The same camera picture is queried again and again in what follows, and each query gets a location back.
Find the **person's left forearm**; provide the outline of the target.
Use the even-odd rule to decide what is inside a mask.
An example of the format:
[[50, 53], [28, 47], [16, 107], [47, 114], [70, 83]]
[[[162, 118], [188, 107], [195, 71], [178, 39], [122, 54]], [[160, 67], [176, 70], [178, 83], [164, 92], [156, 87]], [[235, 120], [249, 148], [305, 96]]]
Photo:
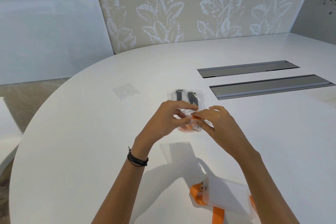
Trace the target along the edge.
[[146, 159], [138, 159], [129, 149], [127, 158], [91, 224], [129, 224]]

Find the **person's left hand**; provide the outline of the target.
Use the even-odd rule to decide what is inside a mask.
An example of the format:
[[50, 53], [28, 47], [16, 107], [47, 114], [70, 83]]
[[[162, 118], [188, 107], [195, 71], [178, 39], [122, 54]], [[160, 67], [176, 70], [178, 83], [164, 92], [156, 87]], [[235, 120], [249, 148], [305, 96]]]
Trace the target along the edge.
[[136, 137], [131, 148], [131, 154], [138, 159], [146, 159], [152, 146], [161, 138], [170, 134], [174, 129], [184, 125], [172, 125], [173, 111], [190, 109], [197, 111], [198, 106], [185, 101], [163, 102], [143, 130]]

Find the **clear badge holder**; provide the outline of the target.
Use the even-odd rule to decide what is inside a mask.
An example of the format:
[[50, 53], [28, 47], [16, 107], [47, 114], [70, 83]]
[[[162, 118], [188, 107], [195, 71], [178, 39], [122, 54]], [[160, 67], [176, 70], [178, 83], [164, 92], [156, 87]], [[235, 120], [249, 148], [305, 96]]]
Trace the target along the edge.
[[217, 176], [205, 176], [203, 201], [226, 211], [252, 218], [250, 191], [247, 185]]

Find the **person's right hand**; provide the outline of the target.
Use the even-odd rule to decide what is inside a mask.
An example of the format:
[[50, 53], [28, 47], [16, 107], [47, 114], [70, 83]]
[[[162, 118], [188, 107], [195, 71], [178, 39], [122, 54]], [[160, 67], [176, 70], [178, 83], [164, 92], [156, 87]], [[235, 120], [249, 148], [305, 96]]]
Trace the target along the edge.
[[257, 152], [236, 123], [233, 116], [222, 106], [211, 106], [208, 109], [191, 113], [192, 116], [208, 120], [214, 128], [204, 131], [237, 162], [253, 157]]

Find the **empty clear plastic bag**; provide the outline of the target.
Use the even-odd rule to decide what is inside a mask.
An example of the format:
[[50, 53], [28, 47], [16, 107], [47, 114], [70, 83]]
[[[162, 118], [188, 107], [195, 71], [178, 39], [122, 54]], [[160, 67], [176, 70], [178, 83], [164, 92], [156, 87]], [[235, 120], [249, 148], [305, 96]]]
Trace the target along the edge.
[[137, 90], [131, 83], [126, 83], [119, 87], [113, 88], [112, 91], [120, 101], [124, 101], [140, 94], [139, 90]]

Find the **person's right forearm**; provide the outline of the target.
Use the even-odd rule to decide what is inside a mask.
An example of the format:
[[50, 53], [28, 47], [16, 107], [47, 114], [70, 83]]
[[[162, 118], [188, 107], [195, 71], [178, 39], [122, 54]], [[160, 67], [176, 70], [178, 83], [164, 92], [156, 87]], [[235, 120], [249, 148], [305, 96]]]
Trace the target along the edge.
[[245, 176], [261, 224], [300, 224], [274, 183], [259, 152], [253, 148], [240, 148], [235, 160]]

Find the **small clear plastic bag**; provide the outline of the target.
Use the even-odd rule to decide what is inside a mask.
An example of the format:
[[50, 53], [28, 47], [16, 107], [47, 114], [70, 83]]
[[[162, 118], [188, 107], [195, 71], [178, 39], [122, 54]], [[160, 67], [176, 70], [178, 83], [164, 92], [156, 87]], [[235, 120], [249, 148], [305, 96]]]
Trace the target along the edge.
[[[181, 109], [181, 111], [183, 113], [185, 113], [186, 115], [191, 115], [191, 113], [195, 112], [194, 110], [190, 110], [190, 109]], [[201, 132], [203, 130], [197, 130], [195, 127], [195, 117], [196, 116], [192, 116], [192, 120], [191, 123], [189, 125], [184, 125], [184, 127], [179, 127], [178, 130], [183, 132], [183, 133], [193, 133], [193, 132]]]

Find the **clear plastic sleeve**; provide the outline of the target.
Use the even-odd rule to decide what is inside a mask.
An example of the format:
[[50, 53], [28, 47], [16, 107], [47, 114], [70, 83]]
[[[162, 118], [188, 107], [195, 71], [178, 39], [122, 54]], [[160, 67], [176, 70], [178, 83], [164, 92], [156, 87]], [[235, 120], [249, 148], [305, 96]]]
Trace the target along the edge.
[[191, 142], [159, 144], [159, 148], [168, 164], [179, 167], [199, 164]]

